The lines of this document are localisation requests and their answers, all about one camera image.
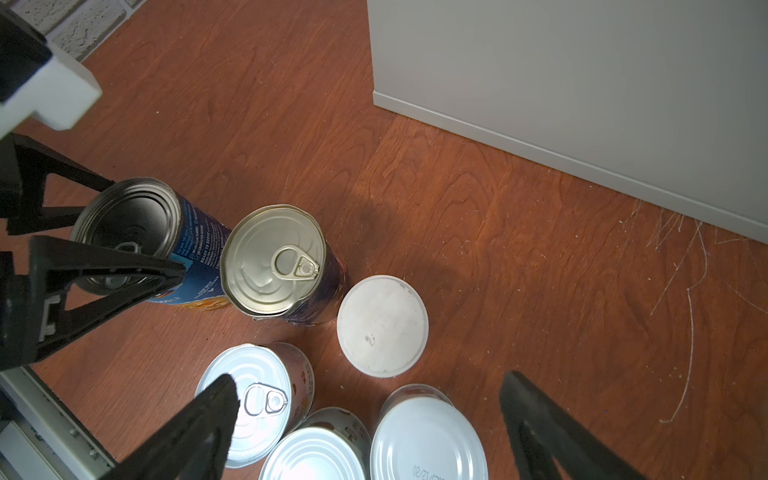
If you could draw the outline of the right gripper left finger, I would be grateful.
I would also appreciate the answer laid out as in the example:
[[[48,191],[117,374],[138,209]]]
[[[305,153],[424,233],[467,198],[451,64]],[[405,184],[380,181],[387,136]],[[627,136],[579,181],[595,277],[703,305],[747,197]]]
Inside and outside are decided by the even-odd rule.
[[[236,383],[220,375],[105,479],[220,479],[239,411]]]

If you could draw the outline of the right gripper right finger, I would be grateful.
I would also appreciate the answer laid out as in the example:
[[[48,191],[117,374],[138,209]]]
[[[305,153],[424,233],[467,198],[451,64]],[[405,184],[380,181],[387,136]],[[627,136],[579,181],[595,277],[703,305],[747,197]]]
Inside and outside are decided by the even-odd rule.
[[[641,479],[519,371],[504,374],[500,407],[522,479]]]

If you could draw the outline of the blue label soup can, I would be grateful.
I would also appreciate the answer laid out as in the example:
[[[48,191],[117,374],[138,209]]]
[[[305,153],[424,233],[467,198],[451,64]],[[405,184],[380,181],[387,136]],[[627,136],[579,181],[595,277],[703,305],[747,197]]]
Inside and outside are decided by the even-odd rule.
[[[69,239],[182,263],[182,283],[150,301],[210,311],[229,305],[220,261],[230,234],[166,183],[144,177],[117,182],[97,195]]]

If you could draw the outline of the dark purple label can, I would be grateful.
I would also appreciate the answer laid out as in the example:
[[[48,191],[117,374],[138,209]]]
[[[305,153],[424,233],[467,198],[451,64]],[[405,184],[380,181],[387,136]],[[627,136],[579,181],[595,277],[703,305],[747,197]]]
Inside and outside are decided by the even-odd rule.
[[[228,300],[255,320],[299,326],[329,321],[347,287],[347,270],[318,222],[289,204],[244,217],[231,232],[220,262]]]

